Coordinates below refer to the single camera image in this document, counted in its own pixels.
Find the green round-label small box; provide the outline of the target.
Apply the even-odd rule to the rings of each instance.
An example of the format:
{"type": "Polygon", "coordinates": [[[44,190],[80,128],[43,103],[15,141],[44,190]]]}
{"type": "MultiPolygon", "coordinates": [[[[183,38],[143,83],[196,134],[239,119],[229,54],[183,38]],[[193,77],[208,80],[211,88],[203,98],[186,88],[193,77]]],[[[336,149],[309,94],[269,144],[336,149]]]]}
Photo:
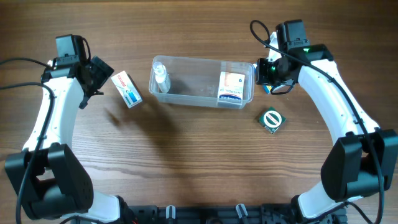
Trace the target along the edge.
{"type": "Polygon", "coordinates": [[[263,112],[258,119],[258,122],[271,134],[274,134],[285,121],[286,118],[273,107],[263,112]]]}

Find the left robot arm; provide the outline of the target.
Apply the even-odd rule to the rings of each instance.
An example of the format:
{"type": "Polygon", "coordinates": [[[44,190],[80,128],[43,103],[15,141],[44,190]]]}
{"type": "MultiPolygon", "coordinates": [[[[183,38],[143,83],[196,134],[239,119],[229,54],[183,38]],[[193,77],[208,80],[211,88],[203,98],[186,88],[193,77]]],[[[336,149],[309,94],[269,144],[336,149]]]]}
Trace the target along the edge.
{"type": "Polygon", "coordinates": [[[43,98],[32,134],[22,151],[5,162],[17,194],[16,222],[26,214],[62,223],[134,223],[134,212],[121,197],[94,190],[72,152],[76,114],[101,93],[113,69],[91,56],[82,36],[63,35],[55,41],[58,55],[38,82],[43,98]]]}

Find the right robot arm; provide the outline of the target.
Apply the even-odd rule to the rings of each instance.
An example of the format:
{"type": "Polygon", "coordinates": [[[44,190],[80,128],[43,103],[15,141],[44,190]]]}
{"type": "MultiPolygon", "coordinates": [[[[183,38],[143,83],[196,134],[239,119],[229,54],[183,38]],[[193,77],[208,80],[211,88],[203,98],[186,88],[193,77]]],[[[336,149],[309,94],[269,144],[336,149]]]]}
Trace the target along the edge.
{"type": "Polygon", "coordinates": [[[317,107],[333,142],[319,183],[296,195],[282,216],[289,223],[336,221],[338,211],[378,195],[376,222],[380,223],[397,162],[397,133],[381,129],[361,108],[328,48],[309,42],[303,21],[279,24],[262,44],[269,55],[257,61],[256,83],[267,86],[272,95],[284,95],[300,85],[317,107]]]}

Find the blue yellow VapoDrops box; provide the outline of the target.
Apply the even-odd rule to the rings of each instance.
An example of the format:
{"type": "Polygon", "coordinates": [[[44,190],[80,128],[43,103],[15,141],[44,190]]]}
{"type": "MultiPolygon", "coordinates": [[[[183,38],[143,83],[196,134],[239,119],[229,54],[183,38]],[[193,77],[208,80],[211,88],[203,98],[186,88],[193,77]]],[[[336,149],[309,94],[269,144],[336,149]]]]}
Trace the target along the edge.
{"type": "MultiPolygon", "coordinates": [[[[257,64],[254,63],[253,66],[254,66],[254,71],[256,71],[257,64]]],[[[264,91],[265,91],[266,94],[270,94],[270,93],[271,93],[271,88],[272,88],[272,86],[270,86],[270,85],[263,85],[262,87],[263,87],[263,89],[264,89],[264,91]]]]}

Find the white orange medicine box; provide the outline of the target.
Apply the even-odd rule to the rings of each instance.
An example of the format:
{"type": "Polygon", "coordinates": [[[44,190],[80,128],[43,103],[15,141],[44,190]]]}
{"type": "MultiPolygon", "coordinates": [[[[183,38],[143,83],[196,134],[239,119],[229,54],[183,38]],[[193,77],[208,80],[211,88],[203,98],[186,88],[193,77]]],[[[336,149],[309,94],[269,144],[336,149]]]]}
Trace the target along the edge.
{"type": "Polygon", "coordinates": [[[244,81],[244,74],[221,72],[217,96],[218,107],[239,108],[243,103],[244,81]]]}

